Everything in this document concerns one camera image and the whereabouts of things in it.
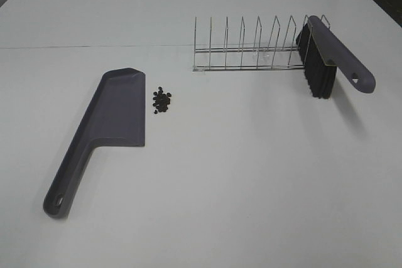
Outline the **pile of coffee beans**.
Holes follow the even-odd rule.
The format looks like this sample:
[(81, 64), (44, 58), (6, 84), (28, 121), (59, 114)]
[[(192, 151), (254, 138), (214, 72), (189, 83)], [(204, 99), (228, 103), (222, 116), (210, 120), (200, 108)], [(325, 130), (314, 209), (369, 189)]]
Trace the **pile of coffee beans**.
[(171, 97), (170, 92), (164, 92), (162, 87), (158, 87), (158, 90), (153, 92), (154, 114), (166, 112), (171, 104)]

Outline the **grey plastic dustpan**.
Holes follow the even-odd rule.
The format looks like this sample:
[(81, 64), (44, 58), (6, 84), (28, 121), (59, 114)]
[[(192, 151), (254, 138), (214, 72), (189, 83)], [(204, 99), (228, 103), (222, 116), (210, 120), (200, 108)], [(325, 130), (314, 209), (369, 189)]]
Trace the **grey plastic dustpan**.
[(145, 74), (133, 68), (103, 74), (43, 201), (51, 218), (67, 217), (97, 147), (145, 145)]

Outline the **grey hand brush black bristles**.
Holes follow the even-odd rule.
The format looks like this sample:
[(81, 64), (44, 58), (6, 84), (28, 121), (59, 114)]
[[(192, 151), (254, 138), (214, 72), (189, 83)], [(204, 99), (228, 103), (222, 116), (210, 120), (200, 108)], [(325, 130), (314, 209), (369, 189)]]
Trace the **grey hand brush black bristles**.
[(365, 94), (374, 92), (374, 75), (318, 16), (305, 18), (296, 44), (304, 65), (305, 78), (315, 98), (329, 99), (337, 70), (356, 90)]

